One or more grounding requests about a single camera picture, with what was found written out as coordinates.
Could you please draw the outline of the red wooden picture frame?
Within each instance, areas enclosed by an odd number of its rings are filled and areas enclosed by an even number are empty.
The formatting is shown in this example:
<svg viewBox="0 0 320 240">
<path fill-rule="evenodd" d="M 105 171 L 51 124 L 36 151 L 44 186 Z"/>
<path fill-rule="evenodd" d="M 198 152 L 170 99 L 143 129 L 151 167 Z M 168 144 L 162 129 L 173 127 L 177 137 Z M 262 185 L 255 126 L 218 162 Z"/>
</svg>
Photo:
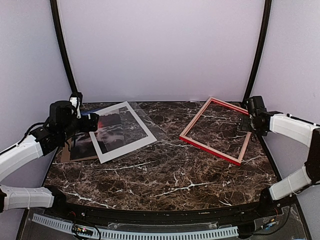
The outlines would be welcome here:
<svg viewBox="0 0 320 240">
<path fill-rule="evenodd" d="M 226 108 L 231 109 L 233 111 L 239 112 L 243 115 L 249 116 L 249 112 L 244 108 L 241 108 L 241 107 L 233 105 L 231 103 L 216 99 L 214 97 L 209 97 L 207 99 L 207 101 L 203 104 L 201 109 L 198 111 L 198 113 L 193 117 L 193 119 L 189 122 L 189 124 L 186 126 L 186 128 L 181 132 L 181 134 L 179 135 L 179 139 L 190 144 L 190 145 L 193 145 L 194 147 L 197 147 L 201 150 L 204 150 L 207 153 L 213 154 L 221 159 L 224 159 L 224 160 L 226 160 L 230 163 L 233 163 L 237 166 L 240 166 L 242 163 L 243 157 L 245 155 L 245 152 L 247 150 L 250 138 L 251 138 L 251 132 L 249 132 L 249 131 L 246 132 L 245 139 L 244 139 L 243 145 L 241 147 L 238 158 L 234 158 L 234 157 L 227 155 L 221 151 L 218 151 L 208 145 L 205 145 L 205 144 L 198 142 L 190 137 L 187 137 L 188 132 L 193 128 L 193 126 L 196 124 L 198 119 L 201 117 L 201 115 L 205 112 L 205 110 L 208 108 L 208 106 L 211 103 L 218 104 L 220 106 L 226 107 Z"/>
</svg>

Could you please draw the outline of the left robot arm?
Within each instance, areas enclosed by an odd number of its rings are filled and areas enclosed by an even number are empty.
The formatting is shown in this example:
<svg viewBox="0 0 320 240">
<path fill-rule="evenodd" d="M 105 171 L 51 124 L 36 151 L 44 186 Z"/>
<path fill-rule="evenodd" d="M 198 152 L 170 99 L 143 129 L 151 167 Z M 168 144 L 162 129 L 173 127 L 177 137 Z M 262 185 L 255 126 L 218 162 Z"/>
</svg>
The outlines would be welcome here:
<svg viewBox="0 0 320 240">
<path fill-rule="evenodd" d="M 63 147 L 75 134 L 96 131 L 99 115 L 81 114 L 81 104 L 76 96 L 52 103 L 45 122 L 33 124 L 19 142 L 0 153 L 0 179 L 4 180 L 27 163 Z M 60 218 L 67 218 L 71 213 L 66 196 L 55 186 L 0 186 L 1 212 L 30 208 L 51 208 Z"/>
</svg>

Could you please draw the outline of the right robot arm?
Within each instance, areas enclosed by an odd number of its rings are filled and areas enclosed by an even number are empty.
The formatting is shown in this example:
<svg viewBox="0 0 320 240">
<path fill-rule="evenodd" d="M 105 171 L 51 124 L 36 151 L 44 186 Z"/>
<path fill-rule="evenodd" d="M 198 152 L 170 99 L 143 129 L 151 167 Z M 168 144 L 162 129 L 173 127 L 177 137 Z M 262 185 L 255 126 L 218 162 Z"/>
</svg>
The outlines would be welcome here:
<svg viewBox="0 0 320 240">
<path fill-rule="evenodd" d="M 261 95 L 245 99 L 243 105 L 249 116 L 238 124 L 241 130 L 263 137 L 278 134 L 308 148 L 307 160 L 300 169 L 261 191 L 255 213 L 266 217 L 280 200 L 320 184 L 320 125 L 289 113 L 268 111 Z"/>
</svg>

